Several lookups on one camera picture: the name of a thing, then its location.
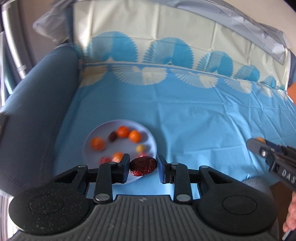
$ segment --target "wall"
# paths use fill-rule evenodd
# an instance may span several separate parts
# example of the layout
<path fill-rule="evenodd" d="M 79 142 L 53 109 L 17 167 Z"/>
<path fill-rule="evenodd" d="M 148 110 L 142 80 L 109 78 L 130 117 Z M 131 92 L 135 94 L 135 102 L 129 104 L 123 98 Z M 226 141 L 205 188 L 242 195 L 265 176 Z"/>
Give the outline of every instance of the wall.
<path fill-rule="evenodd" d="M 226 0 L 259 23 L 283 31 L 296 54 L 296 13 L 284 0 Z"/>
<path fill-rule="evenodd" d="M 50 9 L 53 0 L 19 0 L 25 37 L 31 53 L 33 65 L 55 48 L 51 39 L 43 37 L 33 30 L 33 23 Z"/>

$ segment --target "yellow candy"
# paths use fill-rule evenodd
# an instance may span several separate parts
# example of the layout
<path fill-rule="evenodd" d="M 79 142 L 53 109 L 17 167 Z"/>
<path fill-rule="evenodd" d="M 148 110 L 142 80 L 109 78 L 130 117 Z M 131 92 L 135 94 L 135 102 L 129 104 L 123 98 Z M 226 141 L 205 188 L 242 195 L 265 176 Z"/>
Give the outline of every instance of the yellow candy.
<path fill-rule="evenodd" d="M 142 145 L 142 144 L 140 144 L 140 145 L 137 145 L 137 147 L 136 147 L 136 152 L 137 152 L 137 153 L 141 153 L 141 152 L 144 152 L 145 149 L 146 149 L 145 146 Z"/>

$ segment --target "orange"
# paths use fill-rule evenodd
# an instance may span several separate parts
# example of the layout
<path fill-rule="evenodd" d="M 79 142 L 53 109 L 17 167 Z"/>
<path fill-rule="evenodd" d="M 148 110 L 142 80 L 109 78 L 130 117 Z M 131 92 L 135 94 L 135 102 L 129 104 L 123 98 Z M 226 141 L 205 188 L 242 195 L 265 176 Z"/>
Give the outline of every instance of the orange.
<path fill-rule="evenodd" d="M 101 137 L 95 137 L 91 140 L 91 148 L 94 150 L 104 150 L 105 141 Z"/>
<path fill-rule="evenodd" d="M 139 143 L 142 140 L 142 134 L 140 132 L 138 132 L 137 130 L 133 130 L 128 135 L 128 138 L 133 143 Z"/>
<path fill-rule="evenodd" d="M 128 135 L 131 131 L 126 126 L 120 126 L 116 133 L 120 138 L 128 138 Z"/>
<path fill-rule="evenodd" d="M 263 142 L 263 143 L 266 144 L 266 141 L 265 141 L 264 138 L 262 138 L 262 137 L 256 137 L 256 139 L 257 139 L 258 141 Z"/>
<path fill-rule="evenodd" d="M 114 161 L 114 162 L 120 162 L 121 159 L 122 159 L 122 157 L 123 157 L 123 153 L 122 152 L 120 152 L 120 151 L 115 152 L 113 154 L 113 156 L 112 156 L 112 161 Z"/>

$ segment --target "human hand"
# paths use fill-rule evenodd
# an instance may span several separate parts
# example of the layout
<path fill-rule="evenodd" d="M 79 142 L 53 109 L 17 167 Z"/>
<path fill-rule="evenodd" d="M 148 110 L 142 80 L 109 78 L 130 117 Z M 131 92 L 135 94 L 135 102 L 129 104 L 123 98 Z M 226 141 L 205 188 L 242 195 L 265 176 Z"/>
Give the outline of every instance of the human hand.
<path fill-rule="evenodd" d="M 296 229 L 296 192 L 292 193 L 292 201 L 288 211 L 287 219 L 283 225 L 284 232 L 288 232 L 289 229 L 292 231 Z"/>

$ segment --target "armrest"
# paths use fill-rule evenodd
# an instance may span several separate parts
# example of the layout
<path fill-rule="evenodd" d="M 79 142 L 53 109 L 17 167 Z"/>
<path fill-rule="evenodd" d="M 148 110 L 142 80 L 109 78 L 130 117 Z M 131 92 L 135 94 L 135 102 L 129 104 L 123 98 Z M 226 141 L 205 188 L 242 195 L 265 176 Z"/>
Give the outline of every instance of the armrest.
<path fill-rule="evenodd" d="M 0 142 L 0 189 L 17 193 L 53 175 L 53 146 L 78 87 L 78 56 L 59 47 L 40 61 L 15 88 Z"/>

